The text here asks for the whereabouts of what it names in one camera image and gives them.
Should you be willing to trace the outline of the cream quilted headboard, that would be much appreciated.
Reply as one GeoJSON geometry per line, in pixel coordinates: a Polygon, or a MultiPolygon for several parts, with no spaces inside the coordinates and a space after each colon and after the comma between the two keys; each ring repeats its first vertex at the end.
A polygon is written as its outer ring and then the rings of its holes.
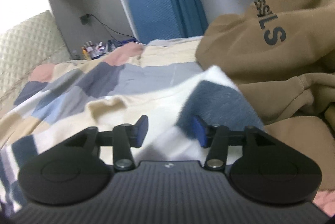
{"type": "Polygon", "coordinates": [[[1,35],[1,108],[13,104],[35,67],[70,60],[54,16],[40,13],[1,35]]]}

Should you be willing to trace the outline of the blue padded chair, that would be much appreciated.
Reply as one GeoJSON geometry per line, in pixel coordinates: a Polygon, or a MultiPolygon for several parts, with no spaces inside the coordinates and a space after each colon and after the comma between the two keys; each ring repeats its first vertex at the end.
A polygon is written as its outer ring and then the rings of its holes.
{"type": "Polygon", "coordinates": [[[181,37],[171,0],[128,0],[139,41],[181,37]]]}

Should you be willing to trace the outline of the white fuzzy sweater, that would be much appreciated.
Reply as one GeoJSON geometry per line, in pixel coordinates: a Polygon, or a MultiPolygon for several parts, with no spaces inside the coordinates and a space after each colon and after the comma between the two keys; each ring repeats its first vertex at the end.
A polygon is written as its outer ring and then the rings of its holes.
{"type": "Polygon", "coordinates": [[[195,116],[231,130],[240,131],[248,125],[264,127],[238,87],[217,66],[168,89],[91,101],[83,112],[1,149],[1,212],[12,215],[27,202],[18,186],[18,172],[26,161],[87,127],[108,131],[123,123],[133,124],[142,115],[148,116],[149,129],[142,147],[132,151],[136,162],[204,161],[206,150],[192,132],[195,116]]]}

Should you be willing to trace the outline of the brown lettered hoodie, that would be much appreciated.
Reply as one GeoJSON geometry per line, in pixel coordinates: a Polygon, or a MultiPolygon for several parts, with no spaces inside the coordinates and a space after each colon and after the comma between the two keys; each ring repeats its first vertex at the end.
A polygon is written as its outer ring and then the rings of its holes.
{"type": "Polygon", "coordinates": [[[334,0],[255,0],[206,30],[196,59],[238,86],[267,131],[312,158],[334,189],[334,0]]]}

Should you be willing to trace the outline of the patchwork colour quilt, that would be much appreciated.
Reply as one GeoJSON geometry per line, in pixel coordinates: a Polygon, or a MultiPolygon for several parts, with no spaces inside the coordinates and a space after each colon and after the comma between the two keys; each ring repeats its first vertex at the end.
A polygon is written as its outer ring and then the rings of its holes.
{"type": "Polygon", "coordinates": [[[36,67],[10,111],[1,116],[7,145],[85,110],[88,102],[114,95],[168,89],[202,72],[195,59],[200,36],[129,42],[96,60],[36,67]]]}

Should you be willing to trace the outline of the small bottles cluster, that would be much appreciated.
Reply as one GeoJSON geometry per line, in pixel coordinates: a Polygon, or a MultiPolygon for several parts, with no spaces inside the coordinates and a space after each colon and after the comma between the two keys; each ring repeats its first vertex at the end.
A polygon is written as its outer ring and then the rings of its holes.
{"type": "Polygon", "coordinates": [[[99,42],[94,44],[89,41],[82,45],[82,55],[85,60],[95,60],[101,58],[112,51],[114,51],[119,46],[119,42],[116,40],[108,40],[107,42],[99,42]]]}

